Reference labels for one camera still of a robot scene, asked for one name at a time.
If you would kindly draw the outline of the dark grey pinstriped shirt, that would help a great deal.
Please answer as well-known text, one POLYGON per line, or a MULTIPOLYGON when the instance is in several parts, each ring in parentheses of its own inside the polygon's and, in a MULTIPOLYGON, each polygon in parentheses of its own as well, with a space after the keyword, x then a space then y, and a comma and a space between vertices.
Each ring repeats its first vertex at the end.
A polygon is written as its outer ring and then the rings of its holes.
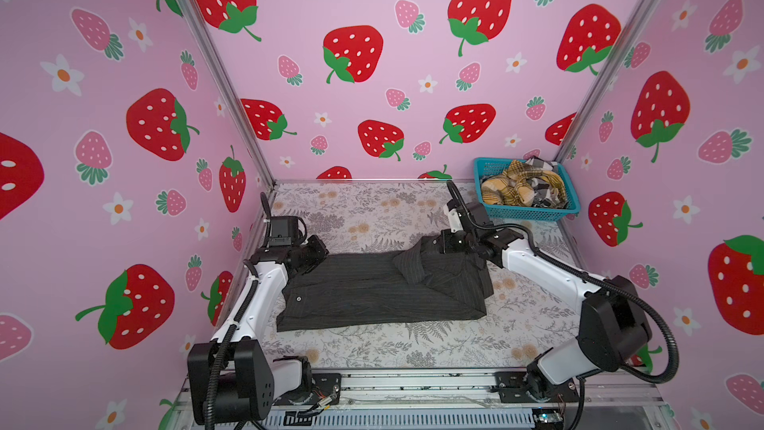
POLYGON ((365 324, 473 321, 493 296, 487 262, 466 252, 444 253, 425 236, 404 251, 328 256, 283 290, 278 332, 365 324))

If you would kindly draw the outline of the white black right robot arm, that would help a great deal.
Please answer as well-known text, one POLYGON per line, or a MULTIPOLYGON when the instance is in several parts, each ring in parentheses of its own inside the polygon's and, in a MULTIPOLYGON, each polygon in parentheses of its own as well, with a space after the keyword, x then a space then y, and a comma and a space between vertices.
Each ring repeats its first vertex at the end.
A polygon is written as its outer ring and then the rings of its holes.
POLYGON ((618 370, 653 336, 636 288, 625 278, 605 279, 570 267, 540 250, 528 229, 444 230, 433 240, 443 254, 473 254, 515 272, 567 304, 578 316, 578 334, 547 350, 526 368, 524 387, 537 401, 575 377, 618 370))

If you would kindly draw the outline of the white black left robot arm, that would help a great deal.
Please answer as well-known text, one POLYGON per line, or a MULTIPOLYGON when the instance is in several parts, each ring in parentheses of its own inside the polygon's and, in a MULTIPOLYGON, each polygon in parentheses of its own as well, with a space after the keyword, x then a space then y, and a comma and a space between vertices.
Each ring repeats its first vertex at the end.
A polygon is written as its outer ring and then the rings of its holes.
POLYGON ((271 362, 260 338, 288 279, 306 274, 328 254, 316 236, 288 246, 271 240, 244 265, 248 277, 231 314, 210 342, 197 344, 187 358, 194 421, 206 429, 218 424, 265 419, 280 398, 298 402, 314 395, 307 358, 287 356, 271 362))

